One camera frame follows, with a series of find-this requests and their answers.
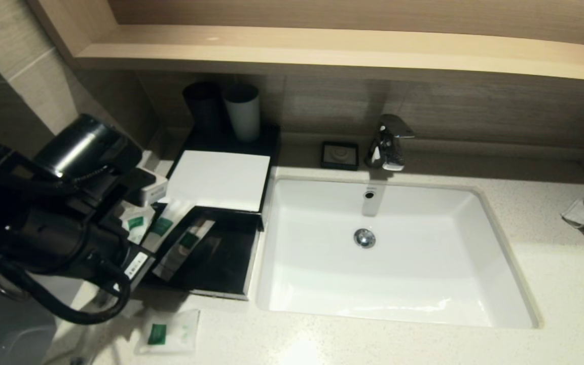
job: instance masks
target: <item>chrome faucet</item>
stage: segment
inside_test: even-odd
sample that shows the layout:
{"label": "chrome faucet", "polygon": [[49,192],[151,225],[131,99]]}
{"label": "chrome faucet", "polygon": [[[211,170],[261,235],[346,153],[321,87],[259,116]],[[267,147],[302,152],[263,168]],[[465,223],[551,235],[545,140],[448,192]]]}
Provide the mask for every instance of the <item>chrome faucet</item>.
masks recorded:
{"label": "chrome faucet", "polygon": [[414,138],[415,134],[403,120],[393,114],[383,114],[378,120],[378,129],[371,148],[364,158],[370,168],[402,171],[405,168],[401,138]]}

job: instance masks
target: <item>cup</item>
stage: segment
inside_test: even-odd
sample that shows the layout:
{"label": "cup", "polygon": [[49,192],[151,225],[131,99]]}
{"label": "cup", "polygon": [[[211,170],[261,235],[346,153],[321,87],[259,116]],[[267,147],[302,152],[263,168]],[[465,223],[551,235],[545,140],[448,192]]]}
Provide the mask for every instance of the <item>cup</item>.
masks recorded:
{"label": "cup", "polygon": [[223,97],[236,138],[245,143],[257,140],[260,135],[258,89],[252,85],[235,84],[225,89]]}

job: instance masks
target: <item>white undermount sink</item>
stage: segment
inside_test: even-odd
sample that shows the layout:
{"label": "white undermount sink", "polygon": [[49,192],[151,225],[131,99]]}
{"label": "white undermount sink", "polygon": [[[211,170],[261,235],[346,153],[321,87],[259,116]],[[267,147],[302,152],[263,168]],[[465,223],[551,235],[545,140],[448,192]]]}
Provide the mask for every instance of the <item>white undermount sink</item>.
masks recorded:
{"label": "white undermount sink", "polygon": [[[537,325],[505,243],[473,191],[282,179],[272,204],[261,309]],[[373,233],[375,245],[358,245],[358,229]]]}

